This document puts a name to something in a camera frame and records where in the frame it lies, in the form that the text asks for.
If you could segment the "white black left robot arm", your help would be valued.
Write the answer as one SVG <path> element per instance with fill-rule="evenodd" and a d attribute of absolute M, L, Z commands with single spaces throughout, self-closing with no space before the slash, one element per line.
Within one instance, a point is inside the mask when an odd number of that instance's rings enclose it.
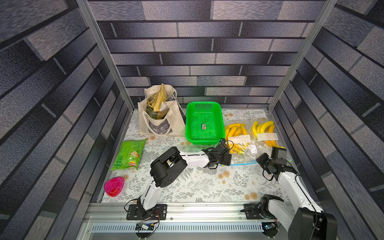
<path fill-rule="evenodd" d="M 153 209 L 162 189 L 172 184 L 186 168 L 215 169 L 218 165 L 229 166 L 232 155 L 231 148 L 225 139 L 221 139 L 216 147 L 210 147 L 196 153 L 186 153 L 171 147 L 151 163 L 151 180 L 137 203 L 143 212 Z"/>

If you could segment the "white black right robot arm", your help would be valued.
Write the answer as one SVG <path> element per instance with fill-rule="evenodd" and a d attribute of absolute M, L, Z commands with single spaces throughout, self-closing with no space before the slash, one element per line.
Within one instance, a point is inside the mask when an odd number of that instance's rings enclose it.
<path fill-rule="evenodd" d="M 282 198 L 264 195 L 259 205 L 260 215 L 263 218 L 276 218 L 287 231 L 289 240 L 337 239 L 336 218 L 324 212 L 312 199 L 303 186 L 300 175 L 287 160 L 272 159 L 264 153 L 256 161 L 284 188 L 294 208 L 293 211 L 289 211 Z"/>

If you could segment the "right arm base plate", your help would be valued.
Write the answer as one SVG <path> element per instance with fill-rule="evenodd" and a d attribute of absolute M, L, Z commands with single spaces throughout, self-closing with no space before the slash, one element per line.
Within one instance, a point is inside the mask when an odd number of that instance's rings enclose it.
<path fill-rule="evenodd" d="M 247 220 L 261 220 L 268 219 L 266 216 L 266 207 L 261 203 L 244 204 L 244 208 L 241 210 L 246 215 Z"/>

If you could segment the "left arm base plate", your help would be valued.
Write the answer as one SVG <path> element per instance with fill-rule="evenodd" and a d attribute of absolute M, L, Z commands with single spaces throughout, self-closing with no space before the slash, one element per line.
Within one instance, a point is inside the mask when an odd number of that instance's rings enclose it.
<path fill-rule="evenodd" d="M 128 221 L 141 221 L 148 218 L 151 220 L 166 220 L 168 211 L 168 205 L 156 204 L 156 206 L 150 210 L 144 210 L 138 204 L 129 205 L 127 210 L 126 220 Z"/>

